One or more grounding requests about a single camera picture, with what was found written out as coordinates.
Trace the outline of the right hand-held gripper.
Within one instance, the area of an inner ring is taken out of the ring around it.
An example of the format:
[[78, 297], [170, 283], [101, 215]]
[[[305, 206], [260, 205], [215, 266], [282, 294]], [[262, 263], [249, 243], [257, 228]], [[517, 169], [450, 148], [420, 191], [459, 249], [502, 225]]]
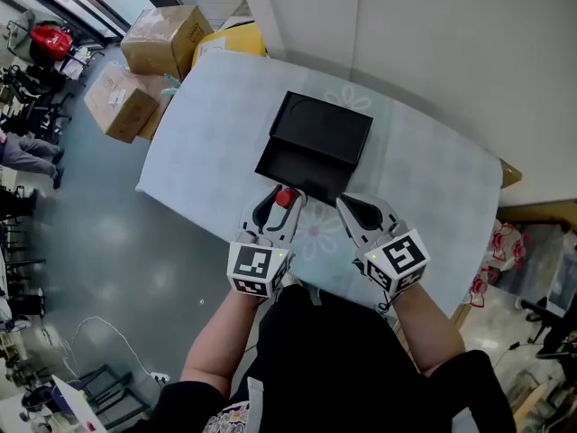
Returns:
[[388, 304], [422, 279], [431, 256], [415, 228], [396, 236], [389, 231], [366, 247], [364, 230], [386, 230], [398, 221], [384, 199], [344, 193], [336, 198], [336, 209], [357, 248], [362, 274], [383, 290]]

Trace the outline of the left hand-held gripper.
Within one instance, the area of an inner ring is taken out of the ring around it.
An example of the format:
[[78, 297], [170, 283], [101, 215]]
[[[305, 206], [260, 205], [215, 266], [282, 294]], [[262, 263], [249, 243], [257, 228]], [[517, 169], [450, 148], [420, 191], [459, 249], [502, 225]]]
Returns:
[[[285, 209], [277, 226], [269, 228], [269, 239], [260, 235], [269, 221], [273, 205]], [[229, 245], [226, 275], [232, 290], [254, 297], [272, 297], [289, 271], [294, 253], [275, 244], [291, 244], [307, 195], [281, 184], [260, 190], [242, 212], [242, 232]]]

